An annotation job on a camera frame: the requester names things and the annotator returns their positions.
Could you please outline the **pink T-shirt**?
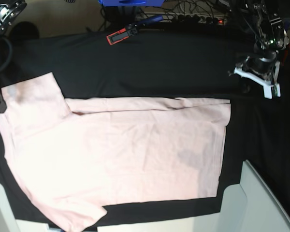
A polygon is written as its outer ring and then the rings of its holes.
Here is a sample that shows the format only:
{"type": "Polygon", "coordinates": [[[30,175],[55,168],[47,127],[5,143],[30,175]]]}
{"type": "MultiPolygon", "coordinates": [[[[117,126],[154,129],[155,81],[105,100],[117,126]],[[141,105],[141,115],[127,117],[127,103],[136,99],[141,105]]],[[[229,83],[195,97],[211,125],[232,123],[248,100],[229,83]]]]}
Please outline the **pink T-shirt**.
{"type": "Polygon", "coordinates": [[[8,167],[67,232],[94,225],[106,205],[217,195],[229,100],[66,99],[51,73],[1,92],[8,167]]]}

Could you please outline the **red object at right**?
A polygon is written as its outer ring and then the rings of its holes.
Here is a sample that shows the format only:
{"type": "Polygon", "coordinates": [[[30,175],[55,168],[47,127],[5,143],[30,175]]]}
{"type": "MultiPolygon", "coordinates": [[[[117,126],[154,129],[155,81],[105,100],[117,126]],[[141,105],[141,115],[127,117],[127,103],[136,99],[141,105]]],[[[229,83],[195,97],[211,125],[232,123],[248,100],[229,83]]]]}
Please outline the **red object at right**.
{"type": "Polygon", "coordinates": [[[281,65],[282,66],[289,66],[290,64],[290,43],[285,48],[282,58],[281,58],[281,65]]]}

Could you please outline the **black table cloth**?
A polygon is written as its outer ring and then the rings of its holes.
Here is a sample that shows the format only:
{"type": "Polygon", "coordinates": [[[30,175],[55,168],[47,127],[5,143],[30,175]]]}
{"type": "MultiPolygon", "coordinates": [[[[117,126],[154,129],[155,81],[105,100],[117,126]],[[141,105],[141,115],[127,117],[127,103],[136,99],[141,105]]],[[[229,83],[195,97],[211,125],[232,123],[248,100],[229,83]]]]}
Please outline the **black table cloth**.
{"type": "Polygon", "coordinates": [[[229,76],[250,42],[220,35],[145,31],[116,45],[91,32],[15,42],[0,87],[52,72],[67,98],[216,97],[231,100],[222,173],[215,198],[107,206],[97,226],[154,222],[220,211],[223,191],[249,160],[290,216],[290,64],[279,74],[281,97],[259,85],[245,93],[229,76]]]}

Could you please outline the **white power strip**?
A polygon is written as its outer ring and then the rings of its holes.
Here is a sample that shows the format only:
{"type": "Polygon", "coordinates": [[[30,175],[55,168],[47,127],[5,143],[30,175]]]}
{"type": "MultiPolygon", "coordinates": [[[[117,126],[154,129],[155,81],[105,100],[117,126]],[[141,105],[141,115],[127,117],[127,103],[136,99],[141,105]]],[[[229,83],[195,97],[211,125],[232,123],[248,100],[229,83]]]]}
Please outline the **white power strip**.
{"type": "Polygon", "coordinates": [[[226,15],[212,15],[212,14],[182,14],[175,12],[143,12],[141,11],[137,16],[137,20],[147,19],[148,17],[161,15],[162,22],[166,23],[200,23],[200,24],[214,24],[226,25],[228,18],[226,15]]]}

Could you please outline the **orange black clamp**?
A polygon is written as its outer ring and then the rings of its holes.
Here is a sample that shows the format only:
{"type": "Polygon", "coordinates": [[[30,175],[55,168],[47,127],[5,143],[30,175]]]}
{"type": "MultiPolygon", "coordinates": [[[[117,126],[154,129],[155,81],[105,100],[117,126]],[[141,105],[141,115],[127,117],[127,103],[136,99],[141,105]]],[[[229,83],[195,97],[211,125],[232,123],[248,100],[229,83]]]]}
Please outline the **orange black clamp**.
{"type": "Polygon", "coordinates": [[[164,19],[161,14],[151,16],[141,21],[128,24],[124,28],[106,36],[106,39],[110,45],[114,45],[129,37],[135,36],[136,34],[138,34],[140,28],[161,22],[163,20],[164,19]]]}

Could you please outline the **blue box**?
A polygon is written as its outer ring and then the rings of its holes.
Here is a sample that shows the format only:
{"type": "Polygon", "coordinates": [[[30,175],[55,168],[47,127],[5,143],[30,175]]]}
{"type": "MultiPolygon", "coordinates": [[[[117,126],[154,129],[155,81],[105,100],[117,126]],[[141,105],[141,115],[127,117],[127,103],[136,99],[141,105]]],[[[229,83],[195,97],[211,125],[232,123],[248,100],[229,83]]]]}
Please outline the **blue box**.
{"type": "Polygon", "coordinates": [[[161,6],[164,0],[99,0],[103,6],[161,6]]]}

